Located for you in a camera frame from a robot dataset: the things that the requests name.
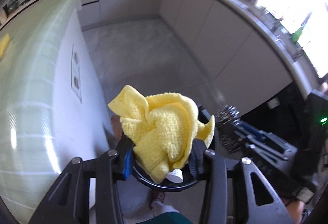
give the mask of countertop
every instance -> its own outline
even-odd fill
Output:
[[[11,38],[0,60],[0,195],[21,223],[60,173],[52,93],[62,37],[77,2],[42,0],[0,31]]]
[[[26,3],[24,6],[16,10],[7,20],[0,26],[0,31],[10,23],[17,15],[19,15],[26,8],[34,4],[39,0],[31,0]],[[295,80],[296,84],[299,87],[299,90],[304,99],[313,89],[318,89],[319,85],[316,86],[315,80],[309,79],[312,77],[311,73],[306,73],[305,70],[308,70],[307,67],[304,67],[298,61],[294,61],[290,56],[286,48],[277,42],[276,36],[249,10],[251,5],[248,5],[247,2],[242,2],[240,0],[218,0],[229,7],[231,10],[235,11],[240,15],[245,21],[247,21],[258,33],[270,44],[272,49],[276,52],[279,58],[284,63],[285,67],[291,73],[291,76]]]

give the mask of floor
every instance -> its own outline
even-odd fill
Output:
[[[211,114],[219,107],[201,65],[161,19],[112,24],[83,34],[107,102],[129,84],[145,96],[179,92]],[[149,188],[133,177],[119,182],[118,188],[126,223],[152,217]],[[166,203],[198,223],[204,188],[199,183],[181,193],[167,193]]]

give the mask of screw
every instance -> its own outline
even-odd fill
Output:
[[[116,156],[117,155],[117,151],[115,149],[109,150],[108,152],[109,156]]]
[[[251,160],[248,157],[243,157],[241,161],[245,165],[249,165],[251,163]]]
[[[81,160],[82,160],[82,159],[81,159],[80,157],[75,157],[75,158],[72,159],[72,164],[73,164],[73,165],[76,165],[76,164],[80,163]]]
[[[207,156],[214,156],[215,152],[212,149],[205,150],[205,155]]]

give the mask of yellow towel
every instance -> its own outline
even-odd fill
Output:
[[[199,122],[195,102],[179,93],[144,97],[126,85],[108,106],[121,117],[124,134],[136,145],[138,163],[156,183],[184,167],[194,138],[207,147],[213,139],[214,116],[206,125]]]
[[[10,43],[10,37],[7,33],[1,40],[0,40],[0,59],[3,55],[3,52],[5,51],[6,47]]]

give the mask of sunlight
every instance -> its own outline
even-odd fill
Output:
[[[311,60],[319,77],[328,72],[326,57],[328,54],[328,0],[259,0],[257,6],[266,7],[277,19],[283,17],[282,25],[294,33],[312,12],[298,43]]]

